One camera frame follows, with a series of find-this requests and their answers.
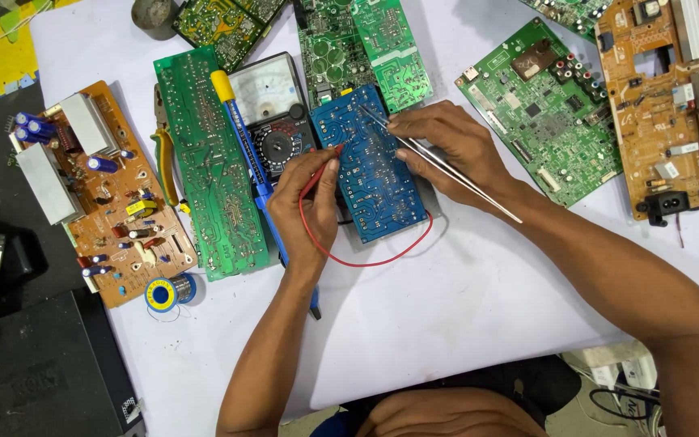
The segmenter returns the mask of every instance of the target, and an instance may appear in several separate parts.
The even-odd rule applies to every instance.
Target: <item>white table surface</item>
[[[84,0],[37,16],[31,31],[45,104],[107,81],[152,154],[152,62],[190,47],[178,36],[150,40],[131,23],[130,4]],[[485,124],[453,80],[537,14],[516,0],[407,0],[404,9],[435,89],[432,102],[451,99]],[[552,26],[572,50],[599,65],[594,47]],[[281,51],[301,65],[291,5],[251,60]],[[499,149],[511,173],[533,184],[506,147]],[[510,227],[440,194],[438,202],[443,215],[433,231],[401,260],[367,269],[328,263],[320,280],[323,318],[307,320],[288,417],[496,363],[627,338]],[[674,225],[659,229],[632,221],[622,177],[571,210],[660,255],[699,284],[699,212],[682,215],[682,250]],[[350,228],[339,232],[333,251],[364,262],[398,253],[424,225],[362,248]],[[173,323],[153,320],[143,299],[110,312],[144,399],[150,435],[213,435],[231,372],[282,273],[275,262],[204,285],[206,296]],[[606,266],[606,274],[616,273]],[[197,278],[204,283],[204,276]],[[653,303],[648,307],[654,311]]]

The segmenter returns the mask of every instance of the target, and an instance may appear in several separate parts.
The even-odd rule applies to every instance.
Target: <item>hand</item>
[[[298,197],[317,170],[325,166],[325,172],[315,185],[314,200],[307,196],[304,201],[304,216],[311,233],[325,250],[330,251],[339,225],[336,221],[336,177],[339,161],[333,147],[306,153],[291,159],[285,165],[277,190],[269,199],[267,208],[271,219],[285,245],[290,258],[287,270],[299,274],[319,276],[328,257],[322,253],[306,232],[298,210]]]
[[[500,159],[486,127],[449,100],[390,116],[388,129],[402,138],[427,139],[447,152],[447,161],[457,167],[491,197],[513,196],[521,188]],[[496,212],[491,204],[427,163],[408,148],[396,154],[413,173],[419,174],[455,202]]]

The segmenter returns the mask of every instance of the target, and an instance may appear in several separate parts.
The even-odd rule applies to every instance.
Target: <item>red probe wire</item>
[[[339,144],[336,146],[335,152],[336,152],[337,157],[341,154],[343,148],[344,148],[344,144]],[[304,216],[304,204],[303,204],[304,197],[306,197],[306,195],[309,193],[309,191],[311,191],[311,189],[315,186],[315,184],[317,184],[317,181],[320,180],[320,177],[322,176],[323,172],[325,172],[325,166],[327,164],[328,163],[323,164],[322,167],[320,167],[320,170],[317,170],[317,173],[315,173],[315,175],[311,177],[311,179],[309,180],[309,183],[306,184],[306,186],[304,187],[304,190],[301,191],[301,195],[298,196],[298,210],[301,212],[301,221],[304,223],[304,227],[306,228],[306,232],[311,237],[312,243],[315,243],[315,246],[322,253],[325,253],[326,255],[328,255],[329,258],[336,261],[337,263],[340,263],[342,265],[346,265],[347,267],[376,267],[376,266],[380,266],[380,265],[383,265],[386,263],[392,263],[395,260],[399,259],[400,257],[404,256],[410,250],[414,249],[414,246],[418,245],[419,242],[424,240],[425,237],[428,235],[428,233],[430,232],[430,229],[433,227],[433,216],[430,213],[430,211],[426,210],[425,212],[428,214],[428,219],[430,219],[430,224],[428,224],[428,229],[425,229],[425,232],[421,235],[421,237],[418,238],[417,241],[415,241],[411,246],[407,247],[403,252],[399,253],[398,255],[395,255],[393,258],[390,258],[389,260],[380,261],[378,263],[354,264],[354,263],[348,263],[346,261],[342,261],[339,258],[332,255],[330,252],[325,250],[325,248],[323,248],[319,242],[317,242],[315,235],[311,233],[311,229],[309,229],[309,224],[306,223],[306,217]]]

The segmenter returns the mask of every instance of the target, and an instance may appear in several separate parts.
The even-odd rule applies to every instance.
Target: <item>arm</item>
[[[441,102],[393,118],[393,134],[427,138],[483,190],[522,219],[515,223],[418,155],[413,171],[456,202],[480,208],[525,235],[608,321],[643,342],[659,371],[669,435],[699,435],[699,286],[654,254],[570,213],[506,171],[489,131]]]
[[[298,195],[323,164],[314,201],[304,200],[309,228],[321,245],[333,245],[338,225],[334,196],[339,162],[332,149],[291,160],[280,177],[268,209],[285,244],[290,263],[269,308],[236,363],[223,398],[217,435],[277,435],[293,388],[311,292],[327,257],[312,244],[298,211]]]

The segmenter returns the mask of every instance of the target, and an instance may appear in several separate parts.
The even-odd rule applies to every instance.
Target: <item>person's left hand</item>
[[[291,159],[285,165],[277,189],[269,199],[267,208],[271,219],[280,233],[289,258],[287,270],[300,274],[319,276],[328,257],[311,241],[301,221],[298,211],[298,197],[306,187],[312,175],[325,166],[314,189],[314,200],[309,197],[303,201],[304,216],[311,233],[325,250],[330,251],[339,225],[336,220],[336,177],[339,174],[339,161],[334,148],[306,153]]]

